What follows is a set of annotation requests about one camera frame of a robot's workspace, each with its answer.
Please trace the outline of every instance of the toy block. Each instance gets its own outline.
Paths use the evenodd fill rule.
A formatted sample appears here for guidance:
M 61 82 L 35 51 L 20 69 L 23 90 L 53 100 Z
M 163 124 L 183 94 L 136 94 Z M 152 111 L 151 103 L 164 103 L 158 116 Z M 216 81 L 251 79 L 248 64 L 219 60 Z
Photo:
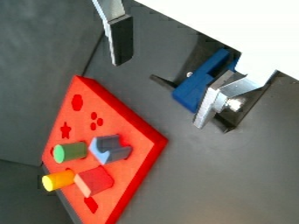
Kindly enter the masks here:
M 41 183 L 48 192 L 74 184 L 75 173 L 72 170 L 56 172 L 41 177 Z
M 107 190 L 115 183 L 103 166 L 78 173 L 74 181 L 86 198 Z
M 72 159 L 84 158 L 87 155 L 88 147 L 83 142 L 57 144 L 53 148 L 53 159 L 59 164 Z
M 103 165 L 127 159 L 132 151 L 130 146 L 122 147 L 119 135 L 94 137 L 88 149 Z
M 95 191 L 90 190 L 92 186 L 83 185 L 86 182 L 94 183 L 92 178 L 86 180 L 86 175 L 88 176 L 86 171 L 99 167 L 102 163 L 94 154 L 88 153 L 83 159 L 72 159 L 57 164 L 53 159 L 53 148 L 57 144 L 65 145 L 78 142 L 91 145 L 95 137 L 111 137 L 115 134 L 120 138 L 119 141 L 112 140 L 115 144 L 110 143 L 111 148 L 115 149 L 119 146 L 124 149 L 130 145 L 132 150 L 128 157 L 127 154 L 122 155 L 123 149 L 122 153 L 115 153 L 116 158 L 122 159 L 104 166 L 115 183 L 107 190 L 94 194 Z M 80 76 L 74 77 L 45 144 L 41 161 L 49 173 L 72 169 L 79 174 L 76 177 L 79 186 L 68 185 L 60 191 L 82 223 L 118 223 L 118 218 L 166 144 L 166 137 L 95 80 Z
M 208 84 L 214 81 L 211 72 L 227 61 L 230 52 L 219 49 L 203 65 L 195 70 L 191 77 L 172 91 L 172 98 L 192 112 L 196 113 Z

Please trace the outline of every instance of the circular hole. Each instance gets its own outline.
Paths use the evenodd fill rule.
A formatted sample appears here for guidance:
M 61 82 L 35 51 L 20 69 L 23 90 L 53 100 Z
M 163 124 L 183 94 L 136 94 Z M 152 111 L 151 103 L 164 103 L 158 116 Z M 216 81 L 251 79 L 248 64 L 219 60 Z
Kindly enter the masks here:
M 87 159 L 87 158 L 88 158 L 88 156 L 90 156 L 90 153 L 87 153 L 87 156 L 86 156 L 86 157 L 82 157 L 82 158 L 80 158 L 80 160 L 82 160 L 82 159 Z
M 91 128 L 92 130 L 95 130 L 95 129 L 98 128 L 98 125 L 96 125 L 95 123 L 92 123 L 92 124 L 90 125 L 90 128 Z
M 51 155 L 52 155 L 52 152 L 53 152 L 53 147 L 51 147 Z
M 96 112 L 92 112 L 90 116 L 91 116 L 91 119 L 92 120 L 96 120 L 98 119 L 98 113 Z
M 104 123 L 103 119 L 102 119 L 102 118 L 99 118 L 99 119 L 98 119 L 98 126 L 102 126 L 102 125 L 103 125 L 103 123 Z

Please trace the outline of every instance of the gray block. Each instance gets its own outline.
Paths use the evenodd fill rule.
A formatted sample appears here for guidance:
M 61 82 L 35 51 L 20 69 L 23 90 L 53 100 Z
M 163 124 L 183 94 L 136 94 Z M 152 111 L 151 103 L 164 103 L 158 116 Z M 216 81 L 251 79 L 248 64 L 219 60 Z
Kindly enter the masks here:
M 107 165 L 119 160 L 127 159 L 132 152 L 132 147 L 123 147 L 119 142 L 119 135 L 94 137 L 88 150 L 92 152 L 98 161 Z
M 88 0 L 0 1 L 0 158 L 41 162 L 71 77 L 103 32 Z

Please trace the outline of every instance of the metal bracket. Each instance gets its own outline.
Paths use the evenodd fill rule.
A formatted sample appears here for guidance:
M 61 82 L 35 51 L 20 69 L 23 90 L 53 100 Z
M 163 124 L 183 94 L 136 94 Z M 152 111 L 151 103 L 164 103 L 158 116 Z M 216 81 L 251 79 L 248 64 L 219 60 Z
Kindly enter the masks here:
M 134 18 L 126 14 L 122 0 L 92 0 L 103 19 L 112 64 L 120 66 L 134 56 Z
M 218 70 L 228 58 L 230 52 L 219 49 L 202 66 L 187 74 L 188 78 L 179 86 L 151 76 L 154 81 L 172 90 L 172 98 L 195 114 L 194 125 L 202 129 L 212 121 L 223 132 L 238 127 L 270 86 L 268 82 L 262 87 L 235 71 L 238 60 L 227 65 L 224 72 L 212 76 L 211 71 Z

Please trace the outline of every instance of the black surface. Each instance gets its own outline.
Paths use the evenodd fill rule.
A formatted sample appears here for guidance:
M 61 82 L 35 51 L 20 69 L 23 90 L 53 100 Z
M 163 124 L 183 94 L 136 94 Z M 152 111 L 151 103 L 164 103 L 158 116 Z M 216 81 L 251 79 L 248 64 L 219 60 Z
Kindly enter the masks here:
M 0 160 L 0 173 L 0 223 L 72 223 L 56 194 L 43 189 L 40 167 Z
M 39 165 L 71 77 L 84 71 L 103 24 L 88 0 L 3 0 L 0 28 L 0 158 Z

